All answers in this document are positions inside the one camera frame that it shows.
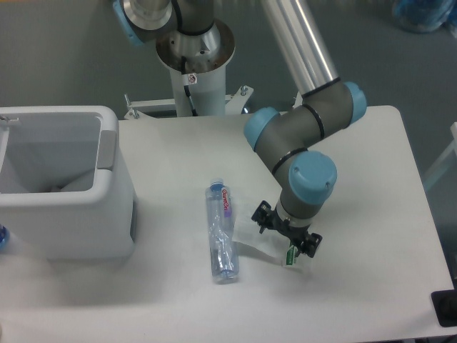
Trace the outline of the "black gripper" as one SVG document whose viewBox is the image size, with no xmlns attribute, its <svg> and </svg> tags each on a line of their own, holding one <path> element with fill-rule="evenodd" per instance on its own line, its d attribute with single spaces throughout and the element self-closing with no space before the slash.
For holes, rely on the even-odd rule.
<svg viewBox="0 0 457 343">
<path fill-rule="evenodd" d="M 323 237 L 320 234 L 308 233 L 308 226 L 293 227 L 290 221 L 281 219 L 276 209 L 263 200 L 251 216 L 251 220 L 259 226 L 259 233 L 263 234 L 266 229 L 271 229 L 286 237 L 297 248 L 295 258 L 305 254 L 314 258 Z"/>
</svg>

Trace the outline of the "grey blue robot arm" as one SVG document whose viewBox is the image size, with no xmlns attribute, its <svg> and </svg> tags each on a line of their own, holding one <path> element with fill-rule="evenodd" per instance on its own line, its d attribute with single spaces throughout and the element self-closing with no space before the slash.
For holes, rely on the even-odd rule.
<svg viewBox="0 0 457 343">
<path fill-rule="evenodd" d="M 169 71 L 176 115 L 227 113 L 226 69 L 236 45 L 213 1 L 114 1 L 112 6 L 132 44 L 154 43 Z M 261 8 L 296 98 L 279 109 L 258 109 L 243 128 L 281 188 L 277 203 L 260 203 L 252 218 L 261 231 L 286 237 L 296 256 L 313 257 L 322 238 L 309 228 L 337 179 L 334 162 L 313 146 L 361 119 L 367 100 L 357 84 L 341 80 L 305 1 L 262 1 Z"/>
</svg>

